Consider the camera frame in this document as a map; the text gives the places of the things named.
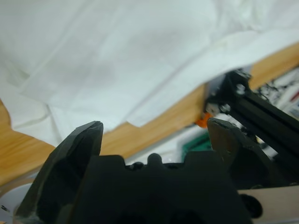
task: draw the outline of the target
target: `white cloth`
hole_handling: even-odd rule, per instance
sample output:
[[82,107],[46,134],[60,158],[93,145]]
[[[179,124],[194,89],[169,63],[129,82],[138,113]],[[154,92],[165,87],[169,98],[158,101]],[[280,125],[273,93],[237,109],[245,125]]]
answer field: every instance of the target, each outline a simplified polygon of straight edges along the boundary
[[3,0],[0,97],[14,130],[52,145],[92,120],[142,126],[299,41],[298,11],[297,0]]

